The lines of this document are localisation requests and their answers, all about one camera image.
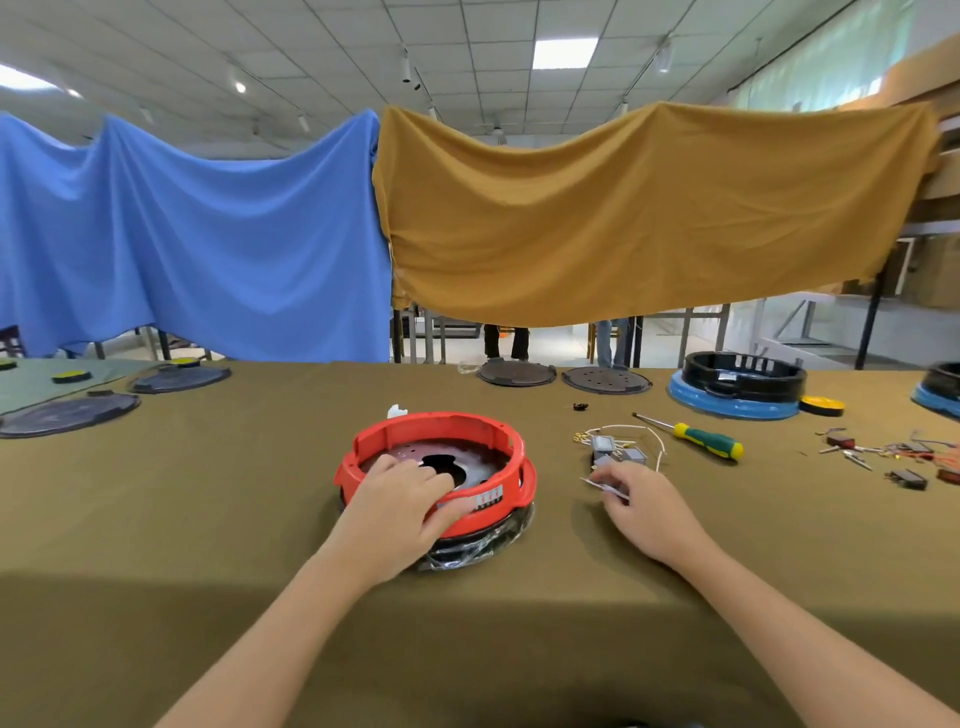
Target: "blue base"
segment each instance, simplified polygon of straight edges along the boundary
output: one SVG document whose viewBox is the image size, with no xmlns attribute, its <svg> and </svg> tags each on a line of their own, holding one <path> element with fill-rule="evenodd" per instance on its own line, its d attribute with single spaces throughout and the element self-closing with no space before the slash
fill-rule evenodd
<svg viewBox="0 0 960 728">
<path fill-rule="evenodd" d="M 675 372 L 670 377 L 667 392 L 680 404 L 715 415 L 737 417 L 741 420 L 786 420 L 800 412 L 798 402 L 725 400 L 722 397 L 716 397 L 687 384 L 682 371 Z"/>
<path fill-rule="evenodd" d="M 917 385 L 917 388 L 913 391 L 913 397 L 910 399 L 916 402 L 919 406 L 932 409 L 934 412 L 960 418 L 960 401 L 950 400 L 946 397 L 935 395 L 932 392 L 924 389 L 922 384 Z"/>
</svg>

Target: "hanging fabric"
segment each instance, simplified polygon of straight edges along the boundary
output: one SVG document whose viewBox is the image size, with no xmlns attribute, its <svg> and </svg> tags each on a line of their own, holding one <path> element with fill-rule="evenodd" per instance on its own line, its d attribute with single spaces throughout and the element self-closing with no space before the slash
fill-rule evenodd
<svg viewBox="0 0 960 728">
<path fill-rule="evenodd" d="M 379 122 L 287 159 L 191 157 L 109 117 L 89 147 L 0 114 L 0 328 L 27 352 L 156 324 L 228 356 L 384 361 Z"/>
<path fill-rule="evenodd" d="M 387 107 L 373 168 L 395 306 L 551 327 L 875 273 L 939 138 L 926 106 L 654 104 L 565 144 L 491 147 Z"/>
</svg>

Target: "left hand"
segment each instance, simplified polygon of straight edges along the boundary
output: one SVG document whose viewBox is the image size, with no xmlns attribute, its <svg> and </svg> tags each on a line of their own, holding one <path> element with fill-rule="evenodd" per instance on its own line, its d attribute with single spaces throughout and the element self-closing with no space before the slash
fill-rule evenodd
<svg viewBox="0 0 960 728">
<path fill-rule="evenodd" d="M 381 455 L 373 463 L 318 555 L 348 568 L 368 589 L 389 581 L 425 554 L 473 510 L 473 498 L 452 500 L 426 522 L 427 511 L 453 490 L 453 478 L 413 460 Z"/>
</svg>

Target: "metal terminal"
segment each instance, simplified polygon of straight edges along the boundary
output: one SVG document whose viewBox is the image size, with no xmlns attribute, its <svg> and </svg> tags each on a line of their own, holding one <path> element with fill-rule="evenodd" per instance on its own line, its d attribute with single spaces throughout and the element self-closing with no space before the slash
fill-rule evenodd
<svg viewBox="0 0 960 728">
<path fill-rule="evenodd" d="M 846 458 L 847 458 L 848 460 L 850 460 L 851 462 L 856 463 L 856 464 L 859 465 L 861 468 L 866 468 L 868 471 L 873 470 L 873 468 L 871 468 L 871 467 L 867 464 L 867 461 L 864 460 L 862 457 L 860 457 L 860 456 L 859 456 L 858 454 L 856 454 L 855 452 L 853 452 L 853 450 L 845 449 L 845 450 L 843 451 L 843 456 L 846 457 Z"/>
</svg>

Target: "yellow disc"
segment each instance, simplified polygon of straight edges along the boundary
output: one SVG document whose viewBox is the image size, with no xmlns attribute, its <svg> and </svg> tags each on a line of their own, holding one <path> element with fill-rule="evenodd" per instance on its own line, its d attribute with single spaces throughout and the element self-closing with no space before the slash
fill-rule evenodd
<svg viewBox="0 0 960 728">
<path fill-rule="evenodd" d="M 824 417 L 840 417 L 847 406 L 840 400 L 829 397 L 801 397 L 800 408 L 804 412 Z"/>
</svg>

